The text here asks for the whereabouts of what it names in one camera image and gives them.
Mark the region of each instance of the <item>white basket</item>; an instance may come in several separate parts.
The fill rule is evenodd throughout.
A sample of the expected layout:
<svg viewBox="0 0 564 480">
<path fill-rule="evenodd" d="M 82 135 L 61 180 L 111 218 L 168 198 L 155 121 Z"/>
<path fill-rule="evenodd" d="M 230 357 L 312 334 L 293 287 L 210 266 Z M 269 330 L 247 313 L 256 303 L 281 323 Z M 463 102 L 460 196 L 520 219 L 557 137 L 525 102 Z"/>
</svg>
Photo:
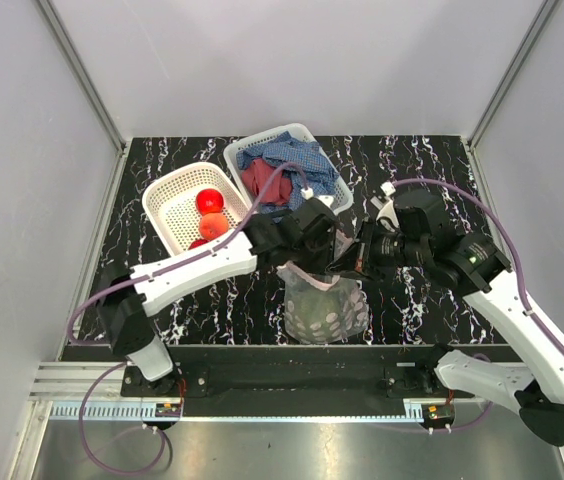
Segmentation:
<svg viewBox="0 0 564 480">
<path fill-rule="evenodd" d="M 303 142 L 315 142 L 315 138 L 309 132 L 309 129 L 300 123 L 292 123 L 290 125 L 284 125 L 282 127 L 272 128 L 266 132 L 258 133 L 256 135 L 251 135 L 250 137 L 243 138 L 237 142 L 229 144 L 224 149 L 224 159 L 231 170 L 231 175 L 233 175 L 233 180 L 237 184 L 242 196 L 247 199 L 249 206 L 253 204 L 254 196 L 249 192 L 244 183 L 242 182 L 241 170 L 238 168 L 237 155 L 240 150 L 244 150 L 246 147 L 251 145 L 257 145 L 258 143 L 270 142 L 271 140 L 277 138 L 284 132 L 289 132 L 291 136 L 297 140 L 302 140 Z M 320 147 L 320 152 L 326 158 L 329 158 L 324 150 Z M 335 183 L 335 201 L 331 205 L 331 210 L 336 215 L 344 210 L 348 209 L 353 205 L 353 194 L 344 179 L 339 177 Z"/>
<path fill-rule="evenodd" d="M 249 205 L 229 177 L 212 163 L 196 162 L 178 168 L 153 182 L 142 195 L 142 208 L 172 257 L 201 238 L 198 226 L 202 215 L 195 197 L 205 188 L 215 188 L 222 194 L 222 213 L 229 220 L 229 228 L 235 228 Z"/>
</svg>

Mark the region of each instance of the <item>blue cloth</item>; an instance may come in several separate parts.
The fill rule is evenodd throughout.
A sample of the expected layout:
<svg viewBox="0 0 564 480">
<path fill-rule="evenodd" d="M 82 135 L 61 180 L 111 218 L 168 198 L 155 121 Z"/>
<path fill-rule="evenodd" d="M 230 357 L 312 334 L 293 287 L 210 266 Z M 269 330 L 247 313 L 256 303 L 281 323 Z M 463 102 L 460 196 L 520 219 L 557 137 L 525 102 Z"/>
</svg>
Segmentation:
<svg viewBox="0 0 564 480">
<path fill-rule="evenodd" d="M 267 143 L 252 145 L 240 150 L 237 154 L 238 167 L 246 170 L 256 158 L 263 158 L 272 167 L 278 167 L 285 162 L 297 163 L 304 169 L 309 187 L 314 195 L 334 195 L 335 181 L 340 174 L 333 168 L 329 159 L 320 153 L 318 142 L 303 142 L 284 132 L 279 137 Z M 283 174 L 291 179 L 293 191 L 287 206 L 262 205 L 263 213 L 274 212 L 283 208 L 297 209 L 304 199 L 300 190 L 304 188 L 302 176 L 292 168 Z"/>
</svg>

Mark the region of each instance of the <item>marble surface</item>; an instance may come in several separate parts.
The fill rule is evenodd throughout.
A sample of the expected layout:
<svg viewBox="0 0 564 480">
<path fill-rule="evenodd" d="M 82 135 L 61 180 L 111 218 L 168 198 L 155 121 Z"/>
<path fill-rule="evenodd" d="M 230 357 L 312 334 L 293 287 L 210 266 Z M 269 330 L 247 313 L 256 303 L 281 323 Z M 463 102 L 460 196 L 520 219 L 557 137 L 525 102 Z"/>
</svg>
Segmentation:
<svg viewBox="0 0 564 480">
<path fill-rule="evenodd" d="M 142 193 L 154 180 L 183 165 L 208 161 L 230 176 L 222 152 L 237 138 L 136 138 L 130 148 L 102 246 L 93 284 L 112 260 L 127 266 L 167 257 L 142 209 Z M 386 180 L 436 178 L 477 194 L 460 137 L 337 136 L 317 139 L 351 190 L 355 202 L 340 215 L 353 235 L 358 219 L 375 216 L 370 198 Z M 471 204 L 439 190 L 453 222 L 465 230 L 488 232 L 484 216 Z M 504 343 L 479 314 L 452 293 L 432 286 L 419 269 L 396 271 L 382 285 L 363 284 L 370 306 L 368 329 L 349 343 Z M 229 278 L 188 295 L 155 317 L 169 344 L 296 343 L 284 331 L 284 285 L 272 271 Z M 82 322 L 81 338 L 99 338 L 95 310 Z"/>
</svg>

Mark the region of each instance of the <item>metallic floor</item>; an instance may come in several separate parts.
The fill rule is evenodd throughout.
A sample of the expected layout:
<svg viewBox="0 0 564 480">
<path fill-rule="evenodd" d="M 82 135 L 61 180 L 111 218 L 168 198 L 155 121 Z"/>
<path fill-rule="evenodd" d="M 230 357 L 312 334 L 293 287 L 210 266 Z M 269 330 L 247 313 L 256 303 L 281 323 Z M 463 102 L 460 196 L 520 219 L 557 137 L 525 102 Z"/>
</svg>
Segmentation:
<svg viewBox="0 0 564 480">
<path fill-rule="evenodd" d="M 458 405 L 457 424 L 479 413 Z M 129 422 L 89 422 L 93 449 L 129 428 Z M 451 435 L 406 434 L 369 424 L 191 423 L 167 431 L 173 445 L 148 479 L 311 480 L 558 480 L 558 450 L 534 437 L 520 419 L 494 408 L 479 426 Z M 136 431 L 98 457 L 112 466 L 137 469 L 159 441 Z M 40 451 L 36 480 L 113 479 L 84 460 L 77 424 L 51 421 Z"/>
</svg>

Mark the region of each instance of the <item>transparent bag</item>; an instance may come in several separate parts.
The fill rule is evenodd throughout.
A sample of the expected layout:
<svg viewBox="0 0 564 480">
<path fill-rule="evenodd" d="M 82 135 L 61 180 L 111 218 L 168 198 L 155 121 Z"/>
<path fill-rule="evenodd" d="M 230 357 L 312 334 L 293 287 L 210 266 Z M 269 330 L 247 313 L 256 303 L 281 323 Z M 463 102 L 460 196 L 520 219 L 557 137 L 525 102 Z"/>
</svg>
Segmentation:
<svg viewBox="0 0 564 480">
<path fill-rule="evenodd" d="M 344 251 L 350 240 L 337 237 Z M 358 282 L 338 275 L 310 275 L 292 262 L 278 268 L 284 280 L 284 327 L 304 344 L 344 340 L 369 326 L 369 307 Z"/>
</svg>

